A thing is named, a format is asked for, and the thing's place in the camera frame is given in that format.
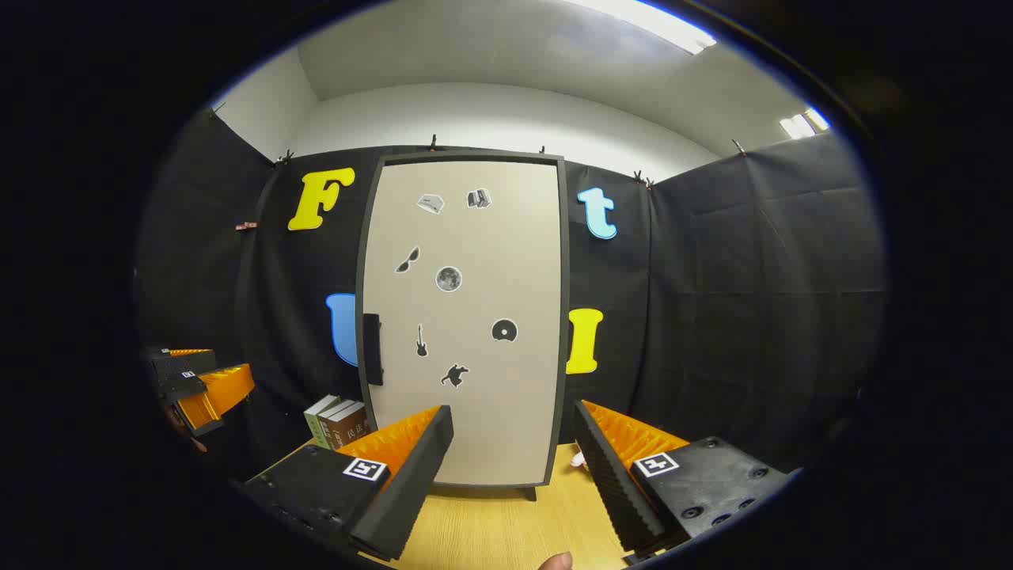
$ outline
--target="ceiling light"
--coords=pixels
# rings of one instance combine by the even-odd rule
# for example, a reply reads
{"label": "ceiling light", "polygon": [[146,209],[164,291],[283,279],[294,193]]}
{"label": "ceiling light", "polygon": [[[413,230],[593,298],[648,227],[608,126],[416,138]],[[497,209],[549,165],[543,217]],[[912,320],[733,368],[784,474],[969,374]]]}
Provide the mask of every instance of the ceiling light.
{"label": "ceiling light", "polygon": [[636,0],[565,0],[619,18],[697,55],[716,44],[707,32],[653,6]]}
{"label": "ceiling light", "polygon": [[827,119],[824,118],[822,114],[816,112],[816,109],[806,108],[805,115],[808,116],[809,120],[816,126],[816,129],[820,129],[821,131],[826,131],[827,129],[830,129],[830,125],[827,124]]}
{"label": "ceiling light", "polygon": [[798,132],[798,127],[791,118],[782,118],[781,128],[784,129],[784,132],[788,133],[788,136],[793,139],[802,138],[802,134]]}
{"label": "ceiling light", "polygon": [[811,137],[816,134],[816,132],[812,130],[812,126],[809,125],[809,121],[806,120],[801,114],[792,116],[791,121],[798,127],[798,132],[801,133],[803,137]]}
{"label": "ceiling light", "polygon": [[801,114],[796,114],[791,118],[782,118],[781,128],[793,139],[803,139],[816,134]]}

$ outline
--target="white wall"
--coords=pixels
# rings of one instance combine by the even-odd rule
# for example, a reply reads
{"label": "white wall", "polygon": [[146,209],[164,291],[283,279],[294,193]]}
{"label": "white wall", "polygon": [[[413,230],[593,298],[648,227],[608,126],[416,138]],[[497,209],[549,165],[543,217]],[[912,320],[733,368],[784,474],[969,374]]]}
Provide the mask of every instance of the white wall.
{"label": "white wall", "polygon": [[317,104],[297,48],[266,62],[213,106],[237,135],[271,160],[291,148],[293,136]]}
{"label": "white wall", "polygon": [[473,146],[538,152],[654,180],[706,164],[713,152],[600,103],[525,87],[427,83],[321,101],[289,148],[296,155],[366,146]]}

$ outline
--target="book spine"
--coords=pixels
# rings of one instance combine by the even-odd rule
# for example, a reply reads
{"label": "book spine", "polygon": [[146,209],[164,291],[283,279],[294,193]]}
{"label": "book spine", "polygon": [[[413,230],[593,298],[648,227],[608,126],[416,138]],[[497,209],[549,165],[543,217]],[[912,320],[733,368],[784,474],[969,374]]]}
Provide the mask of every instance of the book spine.
{"label": "book spine", "polygon": [[337,447],[334,447],[334,434],[330,431],[330,422],[326,418],[317,416],[317,423],[320,426],[321,433],[323,433],[324,447],[331,451],[337,450]]}
{"label": "book spine", "polygon": [[310,427],[310,433],[313,434],[313,441],[317,445],[326,445],[327,441],[323,438],[323,432],[320,431],[320,422],[316,415],[304,413],[303,416],[306,417],[306,425]]}
{"label": "book spine", "polygon": [[370,432],[366,423],[366,411],[362,409],[336,422],[330,420],[324,422],[330,428],[335,452]]}

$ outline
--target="yellow letter f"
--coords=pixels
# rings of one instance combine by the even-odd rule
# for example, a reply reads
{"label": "yellow letter f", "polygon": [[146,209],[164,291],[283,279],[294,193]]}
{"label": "yellow letter f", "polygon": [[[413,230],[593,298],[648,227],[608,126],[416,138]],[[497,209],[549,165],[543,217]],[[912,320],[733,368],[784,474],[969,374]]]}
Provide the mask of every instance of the yellow letter f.
{"label": "yellow letter f", "polygon": [[289,229],[316,229],[323,224],[323,218],[317,213],[317,205],[323,205],[323,211],[329,212],[337,201],[340,185],[348,185],[356,179],[356,171],[352,168],[338,168],[323,172],[310,172],[303,176],[303,194],[299,197],[296,215],[289,220]]}

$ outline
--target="book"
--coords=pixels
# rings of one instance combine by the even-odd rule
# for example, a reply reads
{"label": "book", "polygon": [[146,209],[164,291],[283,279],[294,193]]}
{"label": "book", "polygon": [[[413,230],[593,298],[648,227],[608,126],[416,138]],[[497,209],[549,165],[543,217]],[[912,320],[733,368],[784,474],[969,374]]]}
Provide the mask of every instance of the book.
{"label": "book", "polygon": [[335,441],[334,435],[331,433],[330,424],[328,424],[327,422],[325,422],[324,418],[326,418],[328,416],[331,416],[333,414],[338,414],[342,410],[345,410],[346,408],[348,408],[349,406],[352,406],[355,403],[356,403],[355,400],[345,400],[344,402],[341,402],[337,406],[334,406],[333,408],[331,408],[329,410],[326,410],[324,412],[321,412],[321,413],[317,414],[317,420],[320,422],[320,431],[323,433],[323,438],[324,438],[324,442],[325,442],[325,445],[322,445],[322,447],[326,447],[327,450],[335,450],[335,447],[334,447],[334,441]]}
{"label": "book", "polygon": [[303,416],[306,417],[306,425],[310,428],[310,433],[313,434],[313,441],[317,445],[326,446],[327,440],[324,438],[323,431],[320,428],[320,419],[317,417],[318,414],[333,408],[338,403],[341,402],[341,397],[339,396],[325,396],[320,399],[319,402],[310,406],[303,412]]}
{"label": "book", "polygon": [[320,419],[330,432],[331,450],[335,452],[370,433],[366,421],[366,405],[354,402],[350,406],[328,414]]}

